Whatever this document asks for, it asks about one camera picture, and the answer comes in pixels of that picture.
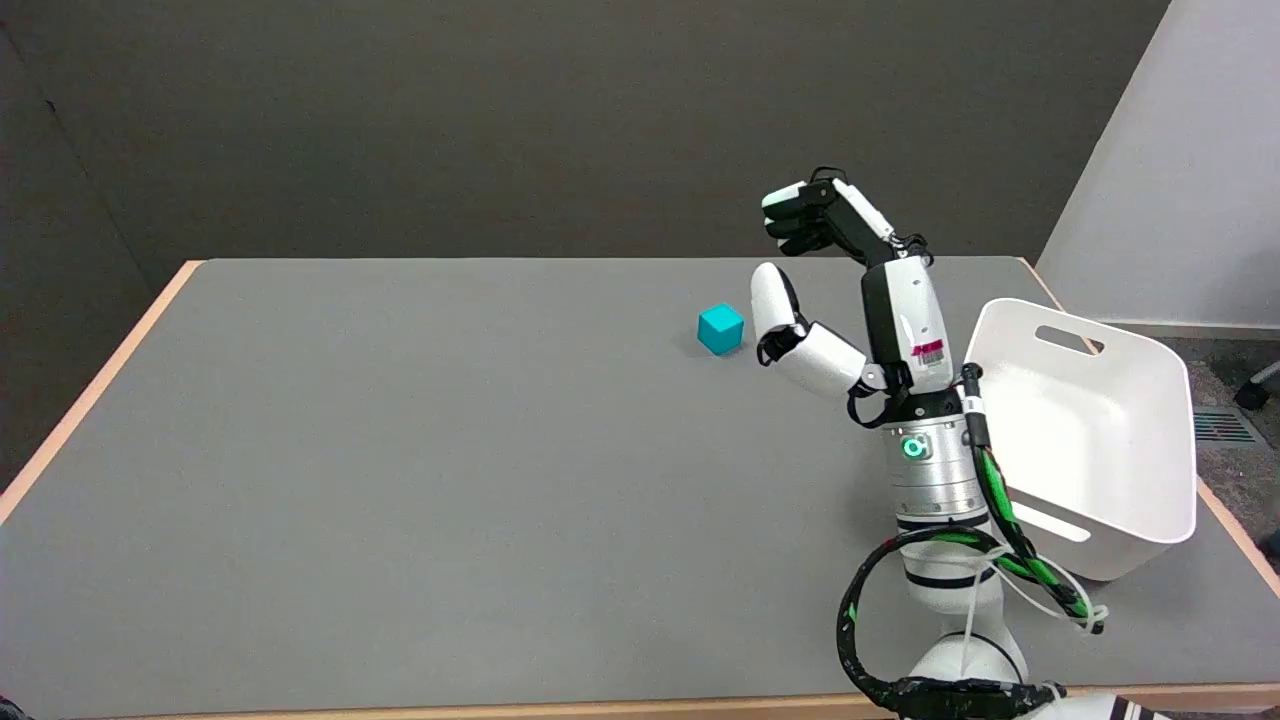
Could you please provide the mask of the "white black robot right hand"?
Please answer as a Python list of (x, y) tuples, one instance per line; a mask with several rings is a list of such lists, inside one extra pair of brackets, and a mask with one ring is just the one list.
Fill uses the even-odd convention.
[(858, 347), (808, 318), (787, 273), (763, 263), (750, 279), (759, 365), (814, 395), (845, 401), (850, 418), (858, 418), (860, 400), (882, 395), (884, 406), (876, 416), (858, 418), (868, 429), (959, 415), (952, 345), (925, 240), (897, 232), (833, 167), (818, 167), (809, 178), (768, 193), (762, 211), (782, 255), (837, 249), (861, 266), (867, 345)]

